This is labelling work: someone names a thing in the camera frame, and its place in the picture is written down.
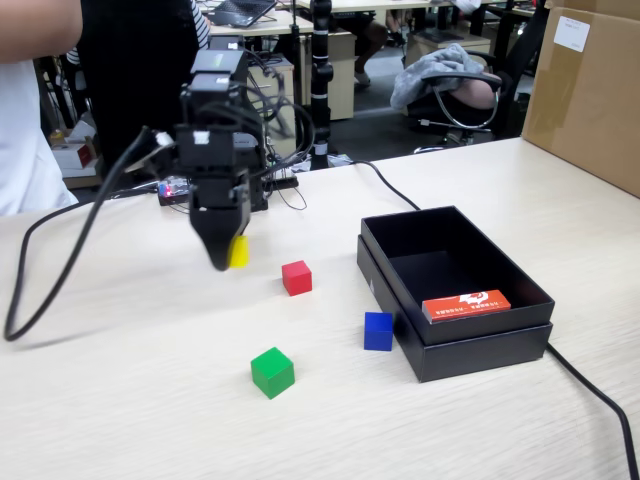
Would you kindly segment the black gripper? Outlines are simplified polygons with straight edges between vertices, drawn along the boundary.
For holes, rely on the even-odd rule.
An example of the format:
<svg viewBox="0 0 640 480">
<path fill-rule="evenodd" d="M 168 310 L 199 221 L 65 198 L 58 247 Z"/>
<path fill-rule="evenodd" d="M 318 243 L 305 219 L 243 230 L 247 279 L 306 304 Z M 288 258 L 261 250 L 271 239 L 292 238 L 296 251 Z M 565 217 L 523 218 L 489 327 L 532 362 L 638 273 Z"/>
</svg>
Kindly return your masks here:
<svg viewBox="0 0 640 480">
<path fill-rule="evenodd" d="M 246 168 L 189 172 L 189 218 L 218 271 L 248 261 L 250 175 Z"/>
</svg>

